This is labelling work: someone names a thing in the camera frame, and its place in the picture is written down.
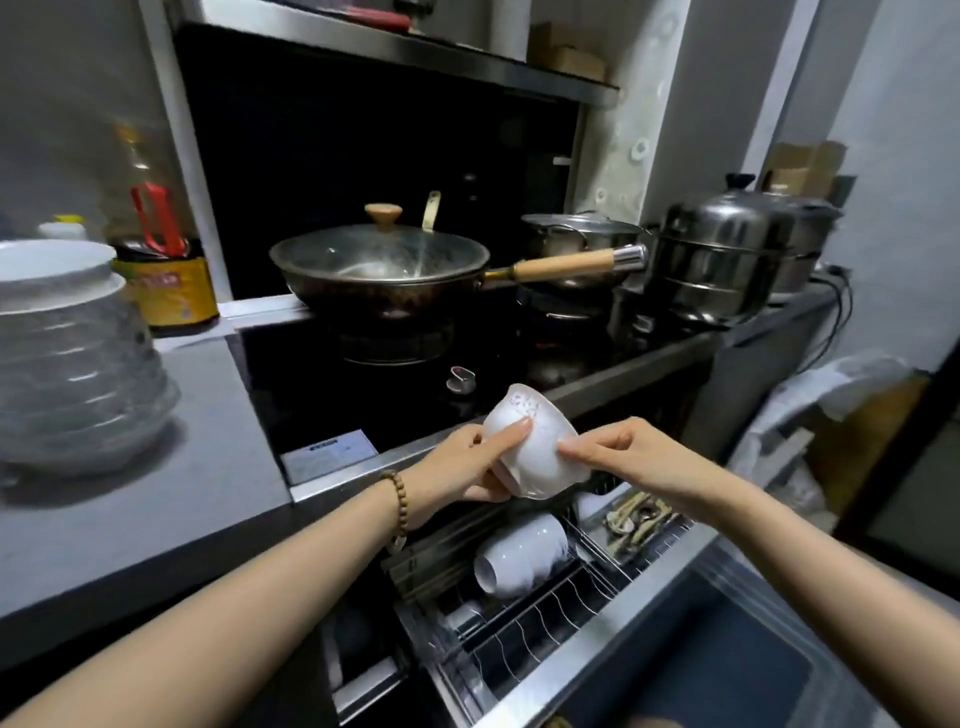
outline power cord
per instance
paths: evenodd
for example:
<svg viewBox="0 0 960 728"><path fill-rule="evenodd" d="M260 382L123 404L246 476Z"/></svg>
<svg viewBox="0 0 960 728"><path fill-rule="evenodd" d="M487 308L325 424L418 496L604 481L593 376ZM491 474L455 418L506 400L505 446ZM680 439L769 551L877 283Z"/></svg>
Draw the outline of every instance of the power cord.
<svg viewBox="0 0 960 728"><path fill-rule="evenodd" d="M836 341L837 335L842 331L847 323L850 321L850 317L853 315L853 286L850 282L850 277L847 275L846 271L839 273L838 276L843 280L843 287L841 288L837 283L831 279L824 278L821 276L812 276L810 279L818 283L823 283L828 285L833 291L833 295L836 297L837 302L837 312L836 318L833 320L833 327L830 329L830 333L827 338L822 342L817 344L812 348L813 351L816 351L817 354L811 359L805 366L803 366L797 374L802 374L803 372L808 371L814 364L824 358L827 355L827 352L833 347L833 342ZM844 293L847 293L847 297L850 300L849 306L844 306Z"/></svg>

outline stove knob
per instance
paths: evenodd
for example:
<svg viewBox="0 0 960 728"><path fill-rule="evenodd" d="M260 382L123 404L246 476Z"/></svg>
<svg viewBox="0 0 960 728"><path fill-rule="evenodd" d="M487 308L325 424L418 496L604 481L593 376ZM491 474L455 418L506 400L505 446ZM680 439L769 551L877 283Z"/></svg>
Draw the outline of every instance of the stove knob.
<svg viewBox="0 0 960 728"><path fill-rule="evenodd" d="M477 376L463 367L450 367L450 377L446 381L446 388L455 395L467 396L473 394L477 388Z"/></svg>
<svg viewBox="0 0 960 728"><path fill-rule="evenodd" d="M631 325L631 328L634 330L634 333L640 334L642 336L648 333L653 333L656 325L657 325L657 322L652 317L637 314L634 318L634 322Z"/></svg>

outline wooden lid knob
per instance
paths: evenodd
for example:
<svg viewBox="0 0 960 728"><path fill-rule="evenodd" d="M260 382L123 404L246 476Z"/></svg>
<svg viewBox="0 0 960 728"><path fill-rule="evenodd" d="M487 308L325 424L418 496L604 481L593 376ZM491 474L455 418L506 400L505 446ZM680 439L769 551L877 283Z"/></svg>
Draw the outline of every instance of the wooden lid knob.
<svg viewBox="0 0 960 728"><path fill-rule="evenodd" d="M367 214L373 218L376 228L380 232L390 232L394 228L396 218L400 216L403 207L389 203L369 203L364 205Z"/></svg>

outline dish drying drawer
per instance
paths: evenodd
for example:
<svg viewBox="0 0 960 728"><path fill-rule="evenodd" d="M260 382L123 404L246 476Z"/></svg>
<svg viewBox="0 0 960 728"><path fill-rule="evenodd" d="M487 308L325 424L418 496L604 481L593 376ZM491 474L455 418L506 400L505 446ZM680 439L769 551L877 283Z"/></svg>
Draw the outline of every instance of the dish drying drawer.
<svg viewBox="0 0 960 728"><path fill-rule="evenodd" d="M483 509L383 563L400 623L457 726L539 725L716 538L674 517L621 565L555 510L570 556L531 593L501 602L477 586L473 556L517 510L531 509Z"/></svg>

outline countertop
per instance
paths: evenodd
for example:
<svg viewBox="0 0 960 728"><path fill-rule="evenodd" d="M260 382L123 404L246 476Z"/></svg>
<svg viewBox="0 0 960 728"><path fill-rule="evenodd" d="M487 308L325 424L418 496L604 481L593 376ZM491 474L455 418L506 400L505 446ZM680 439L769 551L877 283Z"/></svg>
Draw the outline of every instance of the countertop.
<svg viewBox="0 0 960 728"><path fill-rule="evenodd" d="M0 668L203 584L323 514L323 498L294 508L228 346L238 329L309 315L292 298L225 304L214 329L156 342L182 398L135 467L0 489ZM811 286L718 347L831 301Z"/></svg>

